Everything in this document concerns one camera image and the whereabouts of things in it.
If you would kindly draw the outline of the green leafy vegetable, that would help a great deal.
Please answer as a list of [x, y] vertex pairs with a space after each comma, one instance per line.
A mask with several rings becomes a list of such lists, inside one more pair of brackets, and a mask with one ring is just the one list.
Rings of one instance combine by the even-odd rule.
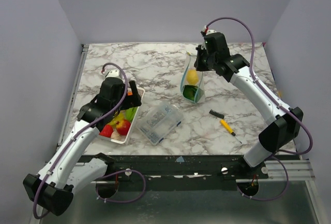
[[203, 95], [203, 91], [194, 85], [185, 85], [183, 88], [183, 96], [193, 102], [198, 102]]

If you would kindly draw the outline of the red yellow apple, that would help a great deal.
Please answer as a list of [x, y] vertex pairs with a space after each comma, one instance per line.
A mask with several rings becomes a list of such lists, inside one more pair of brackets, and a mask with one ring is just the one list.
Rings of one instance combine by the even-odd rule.
[[124, 119], [122, 121], [120, 121], [119, 123], [117, 123], [116, 125], [116, 131], [121, 135], [121, 136], [126, 136], [129, 132], [131, 123]]

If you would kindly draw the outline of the clear zip top bag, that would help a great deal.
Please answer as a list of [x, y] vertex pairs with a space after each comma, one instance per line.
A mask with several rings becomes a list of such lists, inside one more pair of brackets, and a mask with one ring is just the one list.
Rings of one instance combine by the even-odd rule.
[[180, 93], [190, 103], [197, 104], [205, 101], [203, 72], [194, 67], [197, 56], [186, 52], [184, 70], [180, 82]]

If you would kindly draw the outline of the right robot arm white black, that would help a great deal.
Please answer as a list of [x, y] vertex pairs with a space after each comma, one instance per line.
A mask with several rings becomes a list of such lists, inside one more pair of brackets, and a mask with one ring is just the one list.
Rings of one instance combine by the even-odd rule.
[[259, 85], [264, 83], [250, 72], [249, 62], [240, 54], [231, 55], [224, 34], [207, 32], [204, 42], [197, 46], [197, 71], [214, 71], [227, 82], [238, 88], [262, 115], [267, 127], [259, 134], [258, 143], [246, 152], [238, 165], [238, 173], [250, 178], [257, 172], [257, 166], [274, 154], [282, 146], [292, 141], [299, 132], [299, 121], [303, 112], [299, 107], [291, 108], [267, 89], [263, 92]]

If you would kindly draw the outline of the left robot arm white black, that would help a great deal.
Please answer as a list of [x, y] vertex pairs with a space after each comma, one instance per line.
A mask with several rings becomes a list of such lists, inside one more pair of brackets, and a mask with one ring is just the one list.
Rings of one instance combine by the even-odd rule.
[[96, 155], [83, 170], [74, 169], [89, 144], [99, 136], [114, 114], [141, 105], [135, 81], [107, 77], [99, 93], [83, 105], [64, 143], [35, 175], [28, 174], [23, 186], [34, 206], [55, 216], [63, 214], [74, 194], [97, 178], [109, 180], [115, 168], [106, 155]]

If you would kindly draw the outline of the yellow lemon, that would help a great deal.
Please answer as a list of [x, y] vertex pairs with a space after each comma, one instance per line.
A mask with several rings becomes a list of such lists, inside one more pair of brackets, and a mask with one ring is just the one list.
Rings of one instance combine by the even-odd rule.
[[186, 81], [189, 85], [197, 85], [199, 82], [199, 75], [196, 70], [190, 69], [186, 73]]

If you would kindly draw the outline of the red strawberry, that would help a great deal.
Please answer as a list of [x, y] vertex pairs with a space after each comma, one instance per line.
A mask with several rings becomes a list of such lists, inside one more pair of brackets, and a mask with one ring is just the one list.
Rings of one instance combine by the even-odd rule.
[[113, 133], [113, 127], [111, 125], [105, 125], [103, 130], [99, 133], [100, 136], [111, 138], [111, 135]]

